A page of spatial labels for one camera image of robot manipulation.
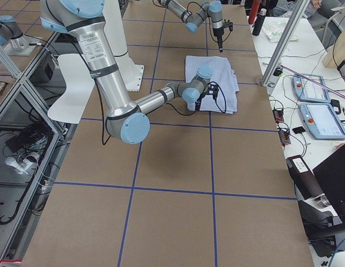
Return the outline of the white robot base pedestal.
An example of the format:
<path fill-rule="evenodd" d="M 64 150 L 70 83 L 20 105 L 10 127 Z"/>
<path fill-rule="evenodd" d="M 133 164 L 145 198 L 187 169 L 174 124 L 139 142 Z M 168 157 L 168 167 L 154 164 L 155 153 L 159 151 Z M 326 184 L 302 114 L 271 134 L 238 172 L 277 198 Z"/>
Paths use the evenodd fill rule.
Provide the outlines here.
<path fill-rule="evenodd" d="M 119 2 L 117 0 L 105 1 L 103 15 L 106 20 L 104 32 L 126 89 L 137 92 L 140 90 L 144 65 L 135 64 L 129 56 Z"/>

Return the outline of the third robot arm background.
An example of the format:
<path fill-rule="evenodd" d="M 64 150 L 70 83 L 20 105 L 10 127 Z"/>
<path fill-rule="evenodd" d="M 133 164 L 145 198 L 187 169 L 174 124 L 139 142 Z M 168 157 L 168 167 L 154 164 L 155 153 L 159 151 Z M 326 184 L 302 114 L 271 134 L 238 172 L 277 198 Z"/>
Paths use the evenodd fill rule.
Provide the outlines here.
<path fill-rule="evenodd" d="M 0 16 L 0 46 L 10 56 L 29 56 L 42 42 L 26 36 L 12 16 L 3 15 Z"/>

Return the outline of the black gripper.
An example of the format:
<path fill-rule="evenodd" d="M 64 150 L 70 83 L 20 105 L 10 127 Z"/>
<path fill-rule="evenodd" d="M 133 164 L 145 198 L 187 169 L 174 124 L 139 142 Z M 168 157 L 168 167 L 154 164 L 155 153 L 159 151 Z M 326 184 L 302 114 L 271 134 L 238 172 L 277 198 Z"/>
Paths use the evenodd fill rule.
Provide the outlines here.
<path fill-rule="evenodd" d="M 213 34 L 217 38 L 219 52 L 223 52 L 223 35 L 224 29 L 228 28 L 230 32 L 233 31 L 233 22 L 230 20 L 221 19 L 219 21 L 212 21 Z"/>
<path fill-rule="evenodd" d="M 195 102 L 195 111 L 200 110 L 202 99 L 207 95 L 211 95 L 213 100 L 216 102 L 219 90 L 220 86 L 217 83 L 208 83 L 207 88 L 203 90 L 203 92 L 200 94 L 199 98 Z"/>

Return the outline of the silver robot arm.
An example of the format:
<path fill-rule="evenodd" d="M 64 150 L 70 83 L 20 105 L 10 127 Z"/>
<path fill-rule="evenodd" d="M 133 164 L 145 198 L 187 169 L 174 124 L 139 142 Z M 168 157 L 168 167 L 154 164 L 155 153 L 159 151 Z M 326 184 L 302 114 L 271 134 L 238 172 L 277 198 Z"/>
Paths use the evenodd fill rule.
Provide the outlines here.
<path fill-rule="evenodd" d="M 179 17 L 191 33 L 196 32 L 205 21 L 208 21 L 211 38 L 218 45 L 219 52 L 223 52 L 223 43 L 233 31 L 233 22 L 223 18 L 220 1 L 203 3 L 191 1 L 187 7 L 174 0 L 158 1 L 158 4 L 159 7 L 166 8 Z"/>
<path fill-rule="evenodd" d="M 138 144 L 150 131 L 148 113 L 177 97 L 194 103 L 208 90 L 213 70 L 202 65 L 190 82 L 171 82 L 133 101 L 104 31 L 107 15 L 105 1 L 41 1 L 43 27 L 78 41 L 90 76 L 108 107 L 104 122 L 107 133 L 127 144 Z"/>

